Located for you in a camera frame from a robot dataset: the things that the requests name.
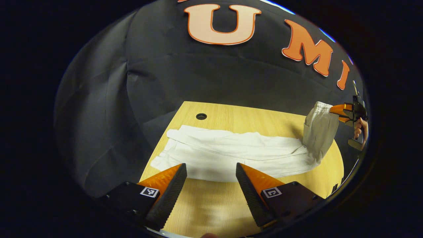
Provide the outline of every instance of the white sweatpants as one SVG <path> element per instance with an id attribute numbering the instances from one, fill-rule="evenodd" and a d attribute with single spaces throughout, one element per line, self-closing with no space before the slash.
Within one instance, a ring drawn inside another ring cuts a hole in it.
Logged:
<path id="1" fill-rule="evenodd" d="M 305 173 L 320 164 L 335 137 L 338 115 L 329 113 L 330 107 L 315 104 L 305 119 L 302 141 L 182 125 L 168 130 L 169 141 L 151 166 L 163 171 L 186 163 L 188 178 L 216 182 L 236 182 L 238 162 L 272 177 Z"/>

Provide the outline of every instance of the wood grain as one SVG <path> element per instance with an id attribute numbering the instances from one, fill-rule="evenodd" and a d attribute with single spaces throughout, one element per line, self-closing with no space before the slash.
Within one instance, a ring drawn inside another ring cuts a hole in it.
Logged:
<path id="1" fill-rule="evenodd" d="M 196 115 L 205 113 L 205 120 Z M 234 133 L 259 132 L 264 136 L 302 138 L 305 116 L 257 108 L 239 107 L 204 102 L 184 102 L 163 133 L 140 181 L 160 172 L 150 166 L 163 151 L 169 129 L 181 125 L 228 130 Z M 333 141 L 321 164 L 312 171 L 278 178 L 289 183 L 298 181 L 326 198 L 335 184 L 341 183 L 343 162 L 338 146 Z M 188 237 L 201 237 L 206 232 L 220 237 L 242 237 L 260 232 L 251 216 L 238 183 L 219 183 L 187 179 L 163 230 Z"/>

